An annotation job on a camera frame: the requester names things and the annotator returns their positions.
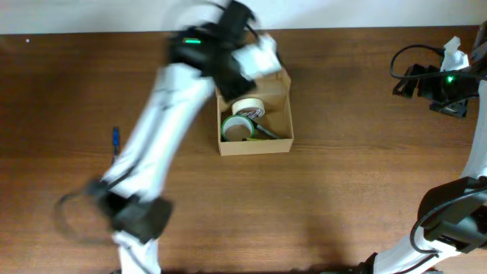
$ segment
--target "cardboard box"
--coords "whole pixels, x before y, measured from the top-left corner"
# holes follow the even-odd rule
[[[218,117],[218,147],[221,156],[228,155],[254,155],[265,153],[289,152],[294,141],[292,129],[291,105],[289,103],[289,91],[291,79],[288,73],[282,71],[268,75],[256,81],[257,89],[243,98],[258,98],[264,102],[266,114],[255,119],[264,128],[274,132],[282,139],[254,142],[223,142],[221,138],[221,124],[232,115],[231,105],[234,101],[225,102],[220,92],[216,91],[217,117]],[[267,138],[259,133],[254,138]]]

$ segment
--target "wooden tabletop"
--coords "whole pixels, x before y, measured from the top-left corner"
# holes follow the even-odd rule
[[[272,31],[292,78],[290,153],[221,157],[216,102],[177,152],[164,196],[175,211],[159,247],[165,269],[288,271],[356,265],[407,235],[432,187],[459,177],[476,126],[392,96],[390,58],[413,43],[470,52],[476,27]],[[54,229],[53,204],[102,174],[142,110],[164,61],[162,33],[0,37],[0,272],[107,274],[114,246],[79,244]],[[396,69],[439,65],[412,50]],[[86,201],[68,221],[109,238]],[[487,251],[438,265],[484,273]]]

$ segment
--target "black cable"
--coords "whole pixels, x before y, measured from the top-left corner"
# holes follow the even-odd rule
[[[479,195],[482,193],[487,193],[487,186],[484,186],[484,187],[479,188],[477,190],[469,191],[468,193],[465,193],[460,197],[452,199],[448,202],[444,202],[443,204],[432,209],[430,212],[426,213],[426,215],[424,215],[421,219],[419,219],[412,226],[411,234],[409,235],[409,242],[411,243],[412,248],[414,248],[414,250],[416,250],[417,252],[423,253],[423,254],[433,254],[433,255],[439,254],[440,253],[439,250],[422,250],[421,248],[418,247],[418,245],[416,244],[416,241],[415,241],[415,235],[416,235],[416,232],[419,229],[419,227],[423,224],[423,222],[425,222],[428,218],[430,218],[434,213],[439,212],[440,210],[444,209],[445,207],[447,207],[451,204],[454,204],[455,202],[459,202],[459,201],[462,201],[464,199],[467,199],[467,198],[470,198],[472,196]]]
[[[125,244],[120,244],[120,246],[125,250],[127,251],[127,254],[130,256],[130,259],[132,259],[132,261],[134,261],[134,263],[137,265],[137,267],[139,269],[142,269],[142,271],[145,273],[145,274],[152,274],[149,269],[147,269],[142,263],[141,261],[138,260],[137,256],[133,253],[132,251],[132,248],[130,246],[126,246]]]
[[[436,48],[433,46],[427,46],[427,45],[421,45],[421,44],[416,44],[416,45],[411,45],[402,48],[400,51],[398,51],[393,59],[390,62],[390,75],[394,78],[401,79],[401,80],[414,80],[414,79],[426,79],[426,78],[433,78],[433,77],[443,77],[443,76],[449,76],[449,75],[456,75],[460,77],[465,77],[465,78],[475,78],[477,80],[485,80],[487,81],[487,77],[481,76],[481,75],[476,75],[472,73],[466,73],[466,72],[459,72],[459,71],[447,71],[447,72],[432,72],[432,73],[424,73],[420,75],[398,75],[394,72],[394,62],[396,61],[397,56],[399,56],[401,53],[408,49],[412,48],[422,48],[422,49],[429,49],[435,53],[437,53],[439,56],[444,55],[444,49]]]
[[[429,262],[430,260],[432,260],[433,258],[435,258],[437,255],[430,255],[430,256],[427,256],[426,258],[424,258],[421,262],[419,263],[416,263],[414,266],[411,266],[409,267],[408,269],[406,270],[403,270],[401,272],[396,272],[394,274],[406,274],[406,273],[409,273],[413,270],[416,270],[418,269],[420,266],[424,265],[425,263]]]

